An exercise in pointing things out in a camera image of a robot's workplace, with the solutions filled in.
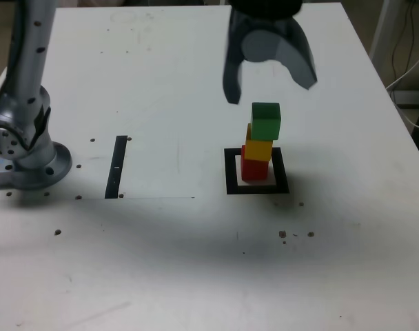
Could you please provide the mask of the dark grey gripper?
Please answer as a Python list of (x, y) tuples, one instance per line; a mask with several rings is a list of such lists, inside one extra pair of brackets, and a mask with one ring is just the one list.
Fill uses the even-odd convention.
[(238, 104), (241, 98), (244, 60), (253, 63), (277, 61), (306, 90), (318, 81), (309, 42), (293, 17), (269, 21), (231, 11), (223, 70), (223, 91), (230, 104)]

